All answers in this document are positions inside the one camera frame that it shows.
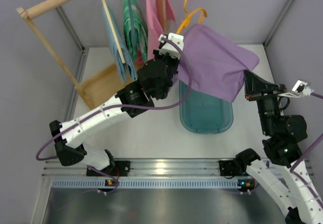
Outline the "orange plastic hanger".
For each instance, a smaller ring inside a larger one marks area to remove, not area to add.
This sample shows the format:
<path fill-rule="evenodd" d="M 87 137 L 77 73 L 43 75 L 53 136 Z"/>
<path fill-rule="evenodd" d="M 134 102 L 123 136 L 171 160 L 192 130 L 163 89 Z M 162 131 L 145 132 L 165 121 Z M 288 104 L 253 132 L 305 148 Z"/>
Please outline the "orange plastic hanger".
<path fill-rule="evenodd" d="M 184 9 L 184 12 L 185 12 L 185 18 L 182 21 L 179 28 L 177 29 L 177 32 L 176 32 L 177 34 L 180 34 L 184 28 L 187 28 L 189 26 L 192 17 L 195 14 L 197 14 L 198 12 L 200 12 L 199 19 L 198 19 L 198 24 L 201 24 L 204 21 L 204 19 L 208 17 L 208 13 L 207 13 L 206 9 L 202 8 L 202 7 L 196 8 L 195 10 L 189 12 L 189 10 L 187 8 L 188 1 L 189 0 L 184 0 L 183 9 Z"/>

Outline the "purple trousers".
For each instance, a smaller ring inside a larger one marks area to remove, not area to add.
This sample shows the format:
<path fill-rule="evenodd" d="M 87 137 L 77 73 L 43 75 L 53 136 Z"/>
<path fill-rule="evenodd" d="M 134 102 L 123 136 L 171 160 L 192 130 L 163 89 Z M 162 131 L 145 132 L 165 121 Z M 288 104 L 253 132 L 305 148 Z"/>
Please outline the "purple trousers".
<path fill-rule="evenodd" d="M 203 24 L 184 34 L 183 53 L 192 70 L 192 89 L 234 102 L 259 57 Z"/>

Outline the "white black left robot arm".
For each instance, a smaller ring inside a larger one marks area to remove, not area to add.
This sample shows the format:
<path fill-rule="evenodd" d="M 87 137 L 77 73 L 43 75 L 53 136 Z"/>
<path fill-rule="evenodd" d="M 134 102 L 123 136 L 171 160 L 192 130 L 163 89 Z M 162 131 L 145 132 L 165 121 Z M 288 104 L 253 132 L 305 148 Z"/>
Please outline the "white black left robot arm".
<path fill-rule="evenodd" d="M 155 49 L 154 58 L 137 71 L 137 80 L 119 90 L 109 100 L 88 113 L 68 122 L 50 123 L 55 150 L 63 166 L 77 163 L 97 170 L 114 167 L 108 150 L 99 150 L 86 139 L 120 121 L 134 118 L 153 107 L 153 100 L 165 99 L 178 73 L 181 55 L 173 48 Z"/>

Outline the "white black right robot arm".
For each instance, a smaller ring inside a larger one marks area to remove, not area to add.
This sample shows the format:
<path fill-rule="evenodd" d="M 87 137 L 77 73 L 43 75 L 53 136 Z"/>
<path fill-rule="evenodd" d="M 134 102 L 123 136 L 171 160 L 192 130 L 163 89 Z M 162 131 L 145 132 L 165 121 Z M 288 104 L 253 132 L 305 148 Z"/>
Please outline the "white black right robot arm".
<path fill-rule="evenodd" d="M 236 155 L 234 162 L 241 173 L 253 177 L 269 194 L 285 217 L 286 223 L 322 223 L 322 198 L 312 182 L 305 156 L 322 141 L 319 137 L 305 153 L 299 142 L 307 138 L 307 123 L 301 115 L 282 115 L 282 98 L 313 95 L 306 81 L 298 80 L 291 92 L 283 84 L 270 83 L 253 72 L 244 71 L 245 98 L 257 103 L 263 149 L 280 172 L 280 181 L 251 148 Z"/>

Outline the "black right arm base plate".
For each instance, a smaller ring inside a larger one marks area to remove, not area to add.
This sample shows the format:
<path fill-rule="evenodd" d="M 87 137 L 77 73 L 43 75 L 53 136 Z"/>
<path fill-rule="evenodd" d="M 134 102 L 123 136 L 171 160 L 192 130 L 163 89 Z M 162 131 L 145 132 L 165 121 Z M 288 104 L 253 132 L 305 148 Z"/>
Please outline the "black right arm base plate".
<path fill-rule="evenodd" d="M 242 161 L 239 159 L 232 160 L 220 160 L 220 176 L 227 179 L 232 179 L 234 177 L 248 176 L 246 172 L 247 166 L 250 166 L 250 161 Z"/>

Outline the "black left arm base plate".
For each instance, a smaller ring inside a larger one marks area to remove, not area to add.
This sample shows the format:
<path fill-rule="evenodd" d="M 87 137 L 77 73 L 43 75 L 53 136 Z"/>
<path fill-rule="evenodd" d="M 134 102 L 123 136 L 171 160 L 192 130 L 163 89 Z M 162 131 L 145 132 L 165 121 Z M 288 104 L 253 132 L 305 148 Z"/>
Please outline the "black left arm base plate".
<path fill-rule="evenodd" d="M 127 177 L 128 173 L 130 172 L 130 164 L 131 162 L 127 160 L 115 160 L 115 165 L 110 165 L 100 171 L 113 177 Z M 102 175 L 94 170 L 87 168 L 86 176 L 100 177 Z"/>

